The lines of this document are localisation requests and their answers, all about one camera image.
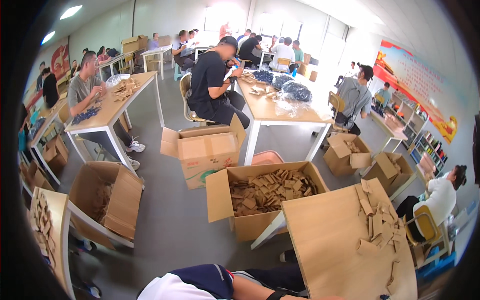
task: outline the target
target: black cap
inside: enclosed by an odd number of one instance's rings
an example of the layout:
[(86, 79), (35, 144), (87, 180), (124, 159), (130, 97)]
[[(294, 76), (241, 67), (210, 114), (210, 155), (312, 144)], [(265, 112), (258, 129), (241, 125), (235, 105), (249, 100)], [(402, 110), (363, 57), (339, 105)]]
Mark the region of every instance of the black cap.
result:
[(235, 47), (235, 51), (239, 49), (239, 45), (237, 43), (237, 39), (234, 38), (233, 36), (224, 36), (223, 38), (220, 39), (219, 43), (226, 43), (230, 44)]

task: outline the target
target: white t-shirt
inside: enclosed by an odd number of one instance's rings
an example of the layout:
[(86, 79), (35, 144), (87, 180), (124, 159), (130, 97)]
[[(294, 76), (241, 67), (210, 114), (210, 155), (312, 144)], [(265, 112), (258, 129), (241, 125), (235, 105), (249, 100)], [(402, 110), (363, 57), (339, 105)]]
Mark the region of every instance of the white t-shirt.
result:
[[(452, 182), (445, 177), (430, 180), (428, 182), (430, 197), (413, 206), (414, 212), (422, 205), (428, 206), (436, 226), (439, 226), (448, 218), (456, 204), (456, 191)], [(419, 232), (423, 235), (418, 222), (415, 221), (415, 223)]]
[(275, 68), (275, 69), (284, 70), (284, 71), (288, 70), (287, 65), (277, 66), (277, 62), (279, 58), (290, 60), (290, 64), (295, 62), (295, 52), (290, 46), (287, 46), (285, 44), (278, 44), (272, 48), (272, 52), (275, 53), (275, 55), (273, 56), (273, 60), (270, 62), (270, 68)]

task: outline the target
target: ceiling light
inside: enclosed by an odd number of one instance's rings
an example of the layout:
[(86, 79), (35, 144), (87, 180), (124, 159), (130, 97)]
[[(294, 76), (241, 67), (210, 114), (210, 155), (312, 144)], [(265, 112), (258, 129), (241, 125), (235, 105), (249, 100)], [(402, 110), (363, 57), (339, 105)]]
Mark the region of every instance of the ceiling light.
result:
[(63, 13), (63, 15), (61, 15), (60, 20), (73, 16), (77, 11), (82, 8), (82, 6), (83, 5), (70, 7), (69, 9), (67, 9), (66, 12)]
[(50, 32), (49, 34), (47, 34), (47, 35), (43, 38), (42, 45), (45, 44), (49, 39), (51, 39), (54, 34), (55, 34), (55, 31), (52, 31), (52, 32)]

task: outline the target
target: black t-shirt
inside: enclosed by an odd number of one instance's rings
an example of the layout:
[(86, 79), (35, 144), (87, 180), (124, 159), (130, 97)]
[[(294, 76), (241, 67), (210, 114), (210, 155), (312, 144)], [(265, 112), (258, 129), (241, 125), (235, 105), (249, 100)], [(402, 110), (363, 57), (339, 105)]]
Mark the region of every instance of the black t-shirt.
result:
[(188, 99), (188, 104), (199, 117), (203, 118), (213, 111), (210, 103), (213, 99), (208, 93), (208, 88), (223, 86), (225, 68), (225, 63), (215, 51), (206, 52), (198, 58), (192, 70), (192, 95)]
[(240, 52), (239, 52), (240, 58), (242, 59), (243, 57), (246, 57), (247, 55), (251, 54), (253, 48), (255, 48), (255, 46), (257, 46), (258, 44), (259, 44), (258, 40), (254, 37), (250, 37), (249, 39), (244, 41), (240, 47)]
[(57, 94), (57, 79), (53, 73), (43, 81), (43, 96), (46, 97), (48, 108), (52, 108), (59, 99)]

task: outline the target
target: stool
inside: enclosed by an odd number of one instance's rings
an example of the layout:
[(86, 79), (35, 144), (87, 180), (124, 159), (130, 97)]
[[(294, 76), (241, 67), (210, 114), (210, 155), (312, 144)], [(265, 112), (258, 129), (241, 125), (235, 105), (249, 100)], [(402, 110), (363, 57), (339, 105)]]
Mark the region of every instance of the stool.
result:
[(183, 75), (181, 74), (180, 66), (175, 63), (175, 73), (173, 74), (173, 80), (177, 81), (182, 76)]

